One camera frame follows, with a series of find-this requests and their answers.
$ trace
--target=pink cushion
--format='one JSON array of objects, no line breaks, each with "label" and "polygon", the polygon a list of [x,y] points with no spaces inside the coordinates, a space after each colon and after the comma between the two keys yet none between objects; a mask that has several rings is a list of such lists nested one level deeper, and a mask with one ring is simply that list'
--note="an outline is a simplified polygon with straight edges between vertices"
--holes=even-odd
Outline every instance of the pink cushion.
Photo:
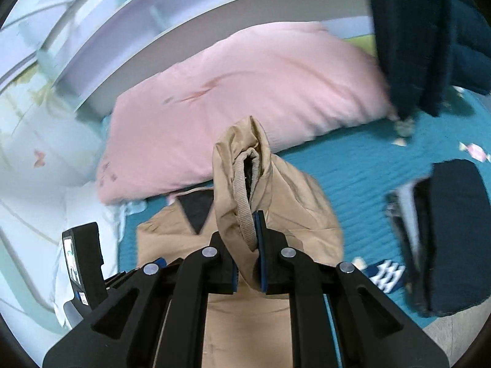
[{"label": "pink cushion", "polygon": [[210,180],[215,142],[249,115],[277,152],[389,110],[375,60],[322,24],[253,26],[119,96],[99,197],[112,204]]}]

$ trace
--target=wall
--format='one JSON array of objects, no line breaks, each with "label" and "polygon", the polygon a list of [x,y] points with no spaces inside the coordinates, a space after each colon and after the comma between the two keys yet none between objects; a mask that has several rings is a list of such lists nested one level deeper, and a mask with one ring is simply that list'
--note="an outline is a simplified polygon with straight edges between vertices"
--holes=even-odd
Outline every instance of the wall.
[{"label": "wall", "polygon": [[66,332],[50,295],[65,187],[94,177],[101,148],[37,65],[0,93],[0,313],[39,365]]}]

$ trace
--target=white fabric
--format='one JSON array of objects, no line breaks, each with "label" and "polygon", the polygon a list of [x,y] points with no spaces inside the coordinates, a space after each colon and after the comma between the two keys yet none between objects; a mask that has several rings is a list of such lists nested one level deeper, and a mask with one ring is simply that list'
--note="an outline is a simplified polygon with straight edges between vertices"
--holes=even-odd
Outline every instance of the white fabric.
[{"label": "white fabric", "polygon": [[[103,205],[97,197],[94,182],[88,182],[82,187],[67,188],[66,193],[66,221],[64,230],[87,223],[96,222],[99,227],[99,241],[101,243],[102,276],[104,279],[118,272],[118,241],[120,238],[120,220],[124,217],[126,205]],[[74,297],[72,285],[68,277],[65,257],[62,253],[61,241],[54,267],[52,295],[55,314],[61,326],[71,329],[66,318],[63,305]]]}]

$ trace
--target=white sticker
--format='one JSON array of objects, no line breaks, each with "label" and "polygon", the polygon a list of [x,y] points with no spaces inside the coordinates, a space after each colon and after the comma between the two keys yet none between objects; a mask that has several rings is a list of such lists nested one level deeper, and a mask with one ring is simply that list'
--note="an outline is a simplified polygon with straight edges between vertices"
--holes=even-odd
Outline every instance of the white sticker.
[{"label": "white sticker", "polygon": [[85,293],[79,292],[79,296],[80,296],[80,301],[84,303],[85,306],[88,306],[89,303],[87,302],[87,297],[85,297]]}]

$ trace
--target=tan garment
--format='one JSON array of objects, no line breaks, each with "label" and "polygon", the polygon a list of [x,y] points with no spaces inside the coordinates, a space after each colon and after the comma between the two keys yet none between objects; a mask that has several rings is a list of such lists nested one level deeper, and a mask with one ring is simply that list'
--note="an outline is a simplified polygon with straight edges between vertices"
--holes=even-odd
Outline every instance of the tan garment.
[{"label": "tan garment", "polygon": [[[253,162],[249,201],[247,157]],[[194,233],[176,201],[138,226],[138,265],[159,257],[168,262],[185,258],[207,246],[218,229],[241,276],[233,296],[209,297],[203,368],[291,367],[289,301],[267,299],[257,291],[254,265],[259,253],[251,236],[251,211],[263,210],[268,228],[285,233],[291,247],[328,265],[343,258],[337,218],[315,179],[271,154],[261,125],[252,117],[230,127],[215,145],[213,175],[214,207],[201,234]]]}]

